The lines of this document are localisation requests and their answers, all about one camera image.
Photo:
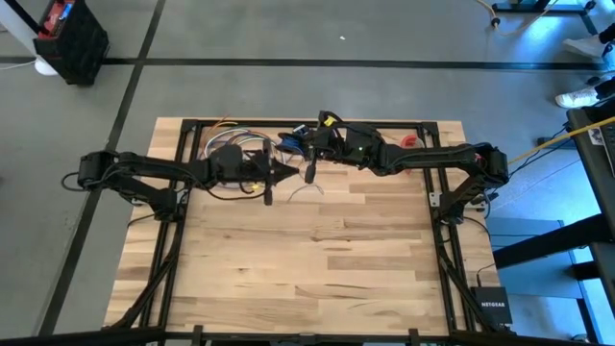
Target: red object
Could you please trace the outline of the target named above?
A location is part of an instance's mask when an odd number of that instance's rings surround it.
[[[64,8],[66,4],[74,4],[75,1],[56,1],[49,11],[47,18],[45,18],[45,22],[43,23],[43,28],[47,29],[48,34],[44,34],[42,31],[38,32],[38,38],[40,39],[51,39],[57,36],[57,27],[61,25],[60,17],[64,12]]]
[[[402,148],[414,148],[414,146],[416,145],[416,135],[408,135],[405,136],[404,139],[402,139],[402,142],[400,143],[400,146]],[[406,174],[410,174],[410,172],[412,172],[411,169],[407,169],[405,171]]]

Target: person's foot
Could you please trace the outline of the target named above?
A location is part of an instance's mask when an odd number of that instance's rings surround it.
[[[582,39],[564,39],[564,48],[576,54],[590,58],[601,58],[604,53],[604,44],[598,35]]]
[[[555,96],[555,102],[561,108],[575,109],[594,106],[600,102],[600,100],[598,99],[598,92],[591,86],[579,91],[557,95]]]

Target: desk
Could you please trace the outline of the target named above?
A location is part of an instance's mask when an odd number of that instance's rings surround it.
[[[147,155],[173,160],[181,126],[181,118],[159,118]],[[442,146],[465,142],[460,122],[438,122],[438,128]],[[289,129],[254,130],[277,137]],[[395,143],[411,134],[381,132]],[[465,179],[456,169],[447,175],[451,189]],[[212,333],[404,335],[415,328],[420,335],[448,335],[423,172],[379,178],[320,162],[315,182],[324,195],[311,187],[290,203],[290,193],[304,183],[297,176],[281,182],[271,207],[261,199],[227,202],[191,192],[168,331],[203,325]],[[215,193],[236,194],[219,187]],[[148,213],[135,208],[133,219]],[[484,222],[481,213],[466,213]],[[106,324],[117,321],[146,285],[158,224],[148,219],[128,231]],[[472,222],[458,233],[472,284],[477,270],[493,263],[489,239]],[[484,285],[499,284],[493,267],[480,277]],[[452,292],[463,328],[454,286]]]
[[[583,110],[568,111],[568,120],[573,130],[591,124]],[[615,178],[602,147],[593,145],[588,134],[575,136],[574,139],[601,213],[545,235],[507,246],[494,252],[494,258],[498,268],[505,268],[589,245],[594,261],[573,265],[572,273],[579,280],[600,277],[611,309],[615,313]]]

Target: sneaker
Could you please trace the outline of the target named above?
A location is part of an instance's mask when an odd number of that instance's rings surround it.
[[[555,96],[555,102],[561,108],[575,109],[594,106],[600,102],[600,100],[598,99],[598,92],[591,86],[579,91],[557,95]]]
[[[604,44],[600,42],[598,35],[582,39],[565,39],[564,48],[571,53],[589,58],[601,58],[604,53]]]

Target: yellow cable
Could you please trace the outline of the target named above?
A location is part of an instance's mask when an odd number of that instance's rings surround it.
[[[524,158],[526,158],[526,157],[530,156],[531,154],[533,154],[533,153],[535,153],[535,152],[537,152],[537,151],[539,151],[539,150],[542,150],[542,149],[544,149],[544,148],[546,148],[546,147],[548,147],[548,146],[550,146],[550,145],[552,145],[552,144],[556,144],[556,143],[558,143],[558,142],[560,142],[560,141],[562,141],[562,140],[564,140],[564,139],[566,139],[566,138],[570,138],[571,136],[576,136],[576,135],[578,135],[578,134],[582,134],[582,133],[587,132],[587,131],[589,131],[589,130],[591,130],[591,129],[596,129],[596,128],[601,127],[602,125],[610,124],[610,123],[612,123],[612,122],[615,122],[615,116],[611,116],[610,118],[608,118],[608,119],[606,119],[606,120],[603,120],[603,121],[601,121],[601,122],[597,122],[597,123],[592,124],[592,125],[587,125],[587,126],[585,126],[585,127],[583,127],[583,128],[580,128],[580,129],[578,129],[578,130],[574,130],[574,131],[572,131],[572,132],[570,132],[570,133],[568,133],[568,134],[565,134],[565,135],[562,135],[562,136],[559,136],[559,137],[553,138],[553,139],[551,139],[551,140],[549,140],[549,141],[546,141],[546,142],[544,142],[543,144],[541,144],[541,145],[539,145],[539,146],[537,146],[537,147],[535,147],[535,148],[531,149],[530,151],[526,152],[526,153],[525,153],[525,154],[523,154],[522,156],[517,157],[517,158],[515,158],[515,159],[514,159],[514,160],[512,160],[512,161],[509,161],[509,162],[508,162],[508,165],[511,165],[512,163],[514,163],[514,162],[516,162],[516,161],[522,160],[522,159],[524,159]]]
[[[489,11],[489,13],[491,14],[491,19],[492,19],[492,20],[493,20],[494,18],[499,18],[499,17],[496,15],[496,12],[495,12],[495,11],[493,11],[493,8],[492,8],[491,6],[489,6],[489,4],[485,3],[483,0],[475,0],[475,1],[476,1],[476,2],[478,2],[479,4],[481,4],[483,7],[485,7],[485,8]],[[519,29],[517,29],[517,30],[515,30],[515,31],[513,31],[513,32],[510,32],[510,33],[502,33],[502,32],[500,31],[499,25],[497,25],[497,24],[496,24],[496,25],[494,25],[494,28],[495,28],[496,32],[497,32],[498,34],[500,34],[501,36],[503,36],[503,37],[507,37],[507,36],[512,36],[512,35],[519,34],[519,33],[521,33],[522,31],[526,30],[526,29],[527,29],[527,28],[528,28],[531,24],[533,24],[534,22],[536,22],[536,20],[540,19],[540,18],[541,18],[541,17],[543,17],[545,14],[547,14],[547,13],[548,13],[548,12],[549,12],[552,8],[553,8],[553,6],[555,6],[555,4],[557,4],[557,2],[558,2],[558,1],[559,1],[559,0],[555,0],[555,1],[553,1],[553,3],[552,3],[552,4],[548,7],[548,8],[546,8],[544,12],[540,13],[539,15],[537,15],[535,18],[533,18],[533,20],[531,20],[530,22],[528,22],[528,24],[526,24],[526,25],[522,26],[521,28],[519,28]]]

